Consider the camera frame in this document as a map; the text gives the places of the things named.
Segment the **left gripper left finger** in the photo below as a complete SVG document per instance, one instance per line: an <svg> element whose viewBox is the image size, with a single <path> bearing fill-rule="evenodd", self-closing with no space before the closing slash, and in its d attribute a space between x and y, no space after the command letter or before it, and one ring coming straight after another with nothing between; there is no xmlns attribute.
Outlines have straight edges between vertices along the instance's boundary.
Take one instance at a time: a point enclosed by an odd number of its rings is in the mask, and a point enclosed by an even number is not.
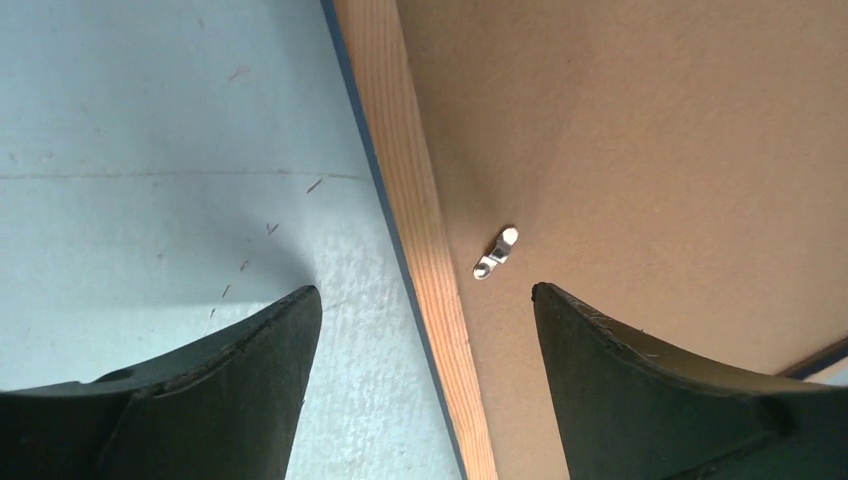
<svg viewBox="0 0 848 480"><path fill-rule="evenodd" d="M90 383L1 395L5 479L282 479L322 324L318 289Z"/></svg>

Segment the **brown backing board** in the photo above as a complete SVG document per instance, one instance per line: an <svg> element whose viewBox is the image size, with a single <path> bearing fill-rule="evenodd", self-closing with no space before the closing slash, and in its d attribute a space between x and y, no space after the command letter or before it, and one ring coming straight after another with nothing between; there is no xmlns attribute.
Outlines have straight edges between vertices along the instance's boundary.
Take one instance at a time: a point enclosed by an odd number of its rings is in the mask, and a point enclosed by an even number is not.
<svg viewBox="0 0 848 480"><path fill-rule="evenodd" d="M777 373L847 334L843 1L402 1L502 479L568 475L550 282Z"/></svg>

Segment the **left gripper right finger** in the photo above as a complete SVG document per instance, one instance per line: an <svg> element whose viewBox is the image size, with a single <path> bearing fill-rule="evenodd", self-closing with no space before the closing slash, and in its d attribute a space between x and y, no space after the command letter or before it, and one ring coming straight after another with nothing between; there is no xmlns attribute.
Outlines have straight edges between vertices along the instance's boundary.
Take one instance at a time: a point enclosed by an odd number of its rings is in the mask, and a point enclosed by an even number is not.
<svg viewBox="0 0 848 480"><path fill-rule="evenodd" d="M843 479L847 390L726 365L551 283L532 303L574 479Z"/></svg>

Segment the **wooden picture frame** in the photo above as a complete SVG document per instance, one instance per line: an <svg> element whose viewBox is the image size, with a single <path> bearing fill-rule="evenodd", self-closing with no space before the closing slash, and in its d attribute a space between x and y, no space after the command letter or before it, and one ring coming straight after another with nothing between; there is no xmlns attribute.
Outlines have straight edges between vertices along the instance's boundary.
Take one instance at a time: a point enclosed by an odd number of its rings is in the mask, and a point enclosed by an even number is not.
<svg viewBox="0 0 848 480"><path fill-rule="evenodd" d="M330 1L326 15L356 87L394 235L470 479L499 477L398 5ZM829 381L847 364L847 334L774 373Z"/></svg>

